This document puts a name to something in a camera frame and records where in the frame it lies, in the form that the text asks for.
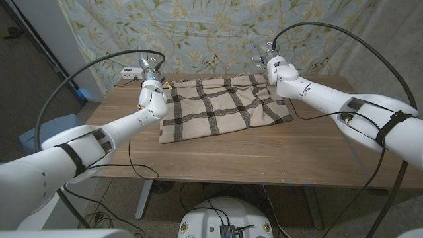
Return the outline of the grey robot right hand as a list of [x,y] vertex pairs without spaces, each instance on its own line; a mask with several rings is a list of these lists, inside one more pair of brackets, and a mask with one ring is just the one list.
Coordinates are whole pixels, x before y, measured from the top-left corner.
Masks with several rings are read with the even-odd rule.
[[272,58],[280,56],[279,51],[273,46],[273,42],[267,40],[259,41],[252,46],[253,52],[256,54],[251,57],[251,60],[257,68],[265,69]]

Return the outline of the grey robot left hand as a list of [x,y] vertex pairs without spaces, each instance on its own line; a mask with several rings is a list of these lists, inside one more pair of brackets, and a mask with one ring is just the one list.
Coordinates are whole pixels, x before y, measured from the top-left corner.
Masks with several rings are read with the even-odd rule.
[[159,69],[163,63],[164,55],[161,52],[153,50],[138,50],[138,54],[139,65],[143,70],[144,80],[160,81],[161,73]]

